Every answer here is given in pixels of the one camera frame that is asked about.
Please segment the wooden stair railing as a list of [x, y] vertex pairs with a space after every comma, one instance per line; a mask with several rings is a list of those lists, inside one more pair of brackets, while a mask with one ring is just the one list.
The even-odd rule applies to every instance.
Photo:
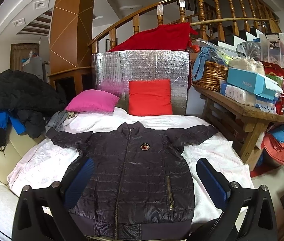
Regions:
[[170, 23], [188, 22], [204, 40], [226, 41], [227, 29], [236, 36], [242, 30], [248, 33], [281, 32], [279, 17], [262, 0], [163, 0], [125, 16], [93, 38], [88, 47], [92, 53], [98, 53], [99, 42], [108, 37], [110, 48], [114, 48], [117, 45], [117, 30], [130, 22], [133, 33], [139, 33], [140, 19], [149, 12], [155, 14], [157, 25], [163, 25], [165, 10], [170, 5], [177, 6], [178, 14]]

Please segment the pale pink bed blanket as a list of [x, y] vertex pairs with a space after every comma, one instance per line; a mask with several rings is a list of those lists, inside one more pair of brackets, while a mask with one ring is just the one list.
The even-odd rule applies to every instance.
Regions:
[[[163, 115], [163, 116], [132, 116], [121, 108], [115, 108], [111, 114], [80, 113], [73, 119], [64, 122], [64, 131], [109, 132], [117, 129], [122, 123], [141, 122], [146, 128], [165, 130], [168, 128], [189, 128], [206, 125], [207, 122], [196, 116]], [[192, 223], [206, 223], [220, 216], [209, 198], [196, 172], [196, 163], [206, 158], [218, 172], [230, 182], [236, 181], [242, 187], [253, 188], [249, 166], [245, 165], [234, 152], [231, 142], [221, 133], [217, 133], [198, 146], [187, 146], [182, 153], [186, 159], [194, 182], [195, 212]], [[74, 149], [62, 149], [45, 139], [32, 147], [17, 163], [7, 176], [10, 189], [19, 195], [25, 185], [32, 188], [44, 188], [50, 183], [61, 180], [67, 167], [78, 157]]]

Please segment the dark quilted puffer jacket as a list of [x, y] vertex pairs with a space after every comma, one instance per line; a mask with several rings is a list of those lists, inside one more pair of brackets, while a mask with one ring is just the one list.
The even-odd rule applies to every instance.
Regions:
[[86, 158], [94, 162], [70, 214], [86, 236], [117, 240], [185, 239], [195, 210], [194, 183], [182, 154], [217, 133], [211, 125], [155, 130], [137, 122], [110, 132], [72, 134], [50, 129], [47, 137], [79, 155], [73, 173]]

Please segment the black coat pile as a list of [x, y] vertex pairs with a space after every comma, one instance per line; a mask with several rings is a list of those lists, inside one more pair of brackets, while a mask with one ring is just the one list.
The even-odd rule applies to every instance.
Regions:
[[46, 117], [65, 107], [66, 100], [37, 76], [18, 70], [0, 73], [0, 111], [19, 119], [32, 139], [44, 132]]

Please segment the magenta pillow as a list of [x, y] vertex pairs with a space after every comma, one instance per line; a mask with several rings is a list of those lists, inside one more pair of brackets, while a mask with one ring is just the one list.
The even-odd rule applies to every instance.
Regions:
[[103, 90], [85, 90], [74, 97], [65, 110], [74, 112], [113, 112], [118, 96]]

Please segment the cream leather sofa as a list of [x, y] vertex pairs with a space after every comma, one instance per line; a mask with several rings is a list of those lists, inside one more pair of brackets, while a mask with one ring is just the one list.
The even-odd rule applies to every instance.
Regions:
[[7, 177], [24, 155], [44, 137], [32, 139], [27, 134], [19, 136], [10, 128], [5, 132], [7, 144], [5, 150], [0, 151], [0, 240], [11, 240], [18, 196], [9, 188]]

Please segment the brown wooden column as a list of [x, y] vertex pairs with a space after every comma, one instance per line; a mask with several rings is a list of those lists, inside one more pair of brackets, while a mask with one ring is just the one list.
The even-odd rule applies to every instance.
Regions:
[[56, 0], [50, 34], [51, 74], [91, 64], [95, 0]]

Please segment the red cloth on railing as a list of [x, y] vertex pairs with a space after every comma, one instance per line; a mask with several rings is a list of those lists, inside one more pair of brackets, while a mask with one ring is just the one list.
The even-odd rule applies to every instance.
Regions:
[[132, 35], [110, 52], [128, 50], [186, 50], [191, 46], [191, 35], [198, 35], [190, 23], [160, 25]]

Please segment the grey folded garment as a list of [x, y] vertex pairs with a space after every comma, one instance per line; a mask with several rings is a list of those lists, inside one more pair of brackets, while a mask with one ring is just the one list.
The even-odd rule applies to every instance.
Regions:
[[77, 116], [77, 113], [73, 111], [62, 110], [56, 112], [47, 122], [46, 130], [50, 128], [56, 131], [64, 131], [65, 127]]

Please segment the clear plastic storage bin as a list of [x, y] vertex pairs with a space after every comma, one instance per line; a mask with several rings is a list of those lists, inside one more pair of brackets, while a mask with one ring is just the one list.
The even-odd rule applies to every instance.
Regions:
[[260, 34], [261, 61], [284, 68], [284, 33]]

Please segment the blue cloth in basket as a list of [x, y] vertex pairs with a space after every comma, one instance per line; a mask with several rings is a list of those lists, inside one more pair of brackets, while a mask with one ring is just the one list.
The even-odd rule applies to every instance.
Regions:
[[222, 58], [220, 51], [218, 51], [216, 48], [213, 48], [211, 46], [201, 47], [200, 52], [197, 55], [194, 66], [192, 68], [192, 80], [194, 82], [202, 78], [205, 71], [206, 61], [226, 66], [226, 62]]

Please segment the wicker basket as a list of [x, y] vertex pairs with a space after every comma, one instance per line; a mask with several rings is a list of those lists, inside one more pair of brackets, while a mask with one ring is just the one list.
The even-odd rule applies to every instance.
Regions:
[[191, 81], [191, 84], [195, 88], [219, 91], [220, 82], [227, 80], [228, 70], [229, 68], [224, 65], [207, 60], [204, 65], [202, 78], [197, 81]]

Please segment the red pillow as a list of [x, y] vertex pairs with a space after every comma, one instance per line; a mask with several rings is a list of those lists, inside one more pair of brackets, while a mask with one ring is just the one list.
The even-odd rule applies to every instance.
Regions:
[[130, 81], [128, 113], [133, 116], [172, 115], [171, 81]]

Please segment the light blue cardboard box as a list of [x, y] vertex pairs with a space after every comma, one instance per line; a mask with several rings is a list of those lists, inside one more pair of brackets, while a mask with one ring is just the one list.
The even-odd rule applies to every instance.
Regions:
[[274, 100], [276, 94], [283, 93], [278, 83], [269, 77], [238, 68], [229, 68], [227, 83], [268, 100]]

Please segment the silver foil insulation board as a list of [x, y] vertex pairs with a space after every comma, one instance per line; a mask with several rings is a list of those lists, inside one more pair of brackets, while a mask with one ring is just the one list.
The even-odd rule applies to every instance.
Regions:
[[129, 50], [97, 53], [92, 56], [92, 71], [98, 90], [119, 97], [117, 106], [128, 111], [129, 82], [171, 81], [174, 115], [186, 113], [189, 79], [187, 51]]

